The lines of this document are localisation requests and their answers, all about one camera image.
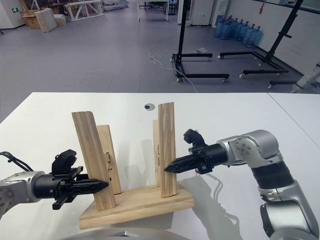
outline white table leg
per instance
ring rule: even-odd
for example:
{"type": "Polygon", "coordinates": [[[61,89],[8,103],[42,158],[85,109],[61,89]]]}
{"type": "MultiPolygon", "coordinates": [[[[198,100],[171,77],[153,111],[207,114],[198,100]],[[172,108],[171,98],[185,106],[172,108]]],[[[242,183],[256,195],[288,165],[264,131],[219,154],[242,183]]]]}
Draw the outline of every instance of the white table leg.
{"type": "Polygon", "coordinates": [[[166,2],[165,20],[167,22],[169,21],[169,5],[170,5],[170,0],[166,2]]]}

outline blue water jug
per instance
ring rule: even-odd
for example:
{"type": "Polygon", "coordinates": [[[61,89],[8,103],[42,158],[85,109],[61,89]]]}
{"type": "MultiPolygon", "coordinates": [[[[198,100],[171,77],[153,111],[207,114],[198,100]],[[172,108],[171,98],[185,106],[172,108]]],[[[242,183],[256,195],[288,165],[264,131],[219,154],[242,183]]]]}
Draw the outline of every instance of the blue water jug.
{"type": "Polygon", "coordinates": [[[222,18],[221,21],[216,24],[215,31],[214,31],[214,37],[216,37],[216,38],[220,37],[222,28],[224,27],[224,24],[225,24],[224,18],[222,18]]]}
{"type": "Polygon", "coordinates": [[[247,29],[249,28],[248,23],[249,23],[249,21],[246,21],[245,25],[240,28],[240,31],[239,31],[238,36],[236,38],[238,41],[242,41],[244,39],[244,35],[245,35],[247,29]]]}
{"type": "Polygon", "coordinates": [[[243,39],[242,39],[242,44],[247,44],[248,39],[251,36],[251,33],[255,31],[255,24],[252,24],[252,27],[247,29],[244,33],[243,39]]]}
{"type": "Polygon", "coordinates": [[[262,31],[260,31],[261,26],[258,26],[256,31],[253,31],[251,33],[251,36],[249,37],[248,41],[246,42],[246,46],[248,48],[254,49],[259,44],[262,36],[264,35],[262,31]]]}
{"type": "Polygon", "coordinates": [[[231,31],[230,37],[235,34],[236,26],[237,26],[238,24],[239,24],[239,23],[238,23],[238,18],[236,17],[235,20],[234,20],[234,21],[232,22],[232,24],[231,24],[231,25],[232,25],[232,31],[231,31]]]}
{"type": "Polygon", "coordinates": [[[244,21],[244,20],[241,19],[240,23],[238,23],[238,24],[235,26],[235,30],[234,30],[234,33],[233,33],[233,38],[236,39],[236,38],[238,37],[240,28],[244,26],[243,21],[244,21]]]}
{"type": "Polygon", "coordinates": [[[223,25],[223,28],[220,34],[220,39],[228,40],[230,38],[231,31],[232,31],[232,25],[231,25],[231,21],[229,20],[225,25],[223,25]]]}

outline black metal stand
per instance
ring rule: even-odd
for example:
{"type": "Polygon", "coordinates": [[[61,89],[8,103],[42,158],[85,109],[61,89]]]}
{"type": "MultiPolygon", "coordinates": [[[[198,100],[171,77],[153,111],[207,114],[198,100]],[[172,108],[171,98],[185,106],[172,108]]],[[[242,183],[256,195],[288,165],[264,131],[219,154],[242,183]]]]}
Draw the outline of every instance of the black metal stand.
{"type": "MultiPolygon", "coordinates": [[[[259,67],[262,67],[263,64],[268,64],[271,66],[274,70],[265,70],[265,69],[259,69],[259,70],[243,70],[242,74],[240,74],[239,78],[243,79],[245,75],[248,74],[283,74],[288,73],[289,70],[281,67],[280,65],[276,64],[272,61],[272,58],[275,55],[276,49],[278,45],[280,44],[283,37],[292,38],[292,36],[288,35],[288,31],[291,28],[292,24],[294,23],[297,15],[297,12],[304,0],[297,0],[296,4],[294,5],[288,19],[286,20],[282,30],[279,32],[279,36],[276,38],[274,44],[272,45],[270,51],[266,54],[266,56],[261,55],[260,53],[256,51],[239,51],[239,52],[221,52],[218,56],[218,59],[223,59],[224,56],[233,56],[233,55],[253,55],[257,59],[261,60],[261,63],[259,63],[259,67]]],[[[274,85],[280,85],[280,84],[295,84],[294,81],[270,81],[269,83],[269,89],[274,85]]]]}
{"type": "Polygon", "coordinates": [[[206,58],[206,61],[212,58],[212,53],[182,53],[182,48],[184,45],[184,37],[185,37],[185,28],[186,28],[186,19],[187,19],[187,11],[190,10],[191,0],[184,0],[182,7],[182,22],[181,22],[181,30],[180,30],[180,39],[179,39],[179,48],[178,53],[172,54],[171,63],[175,64],[175,68],[180,72],[176,73],[177,82],[180,82],[181,78],[204,78],[204,79],[213,79],[213,78],[223,78],[223,82],[225,82],[229,78],[229,74],[191,74],[186,73],[184,70],[184,66],[182,64],[182,58],[206,58]]]}

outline wooden stand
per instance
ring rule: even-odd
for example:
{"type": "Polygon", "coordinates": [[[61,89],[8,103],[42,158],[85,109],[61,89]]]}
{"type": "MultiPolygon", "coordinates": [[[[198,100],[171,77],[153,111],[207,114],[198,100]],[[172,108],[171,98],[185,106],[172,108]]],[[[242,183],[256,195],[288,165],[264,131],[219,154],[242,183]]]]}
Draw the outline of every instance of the wooden stand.
{"type": "Polygon", "coordinates": [[[108,125],[96,127],[92,112],[73,112],[84,162],[90,178],[109,182],[79,218],[80,229],[117,224],[195,206],[194,197],[165,167],[176,159],[174,103],[158,106],[153,121],[156,185],[122,192],[108,125]]]}

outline silver robot arm segment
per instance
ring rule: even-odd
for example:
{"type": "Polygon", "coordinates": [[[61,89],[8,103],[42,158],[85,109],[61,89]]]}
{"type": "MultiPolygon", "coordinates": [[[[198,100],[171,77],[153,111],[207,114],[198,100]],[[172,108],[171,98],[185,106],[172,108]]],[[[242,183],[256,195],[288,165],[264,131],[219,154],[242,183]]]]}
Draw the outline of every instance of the silver robot arm segment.
{"type": "Polygon", "coordinates": [[[225,165],[243,163],[259,185],[265,233],[271,240],[317,240],[319,226],[310,205],[279,151],[274,135],[257,130],[217,141],[227,152],[225,165]]]}
{"type": "Polygon", "coordinates": [[[24,171],[0,180],[0,219],[12,207],[40,201],[34,194],[37,179],[43,171],[24,171]]]}

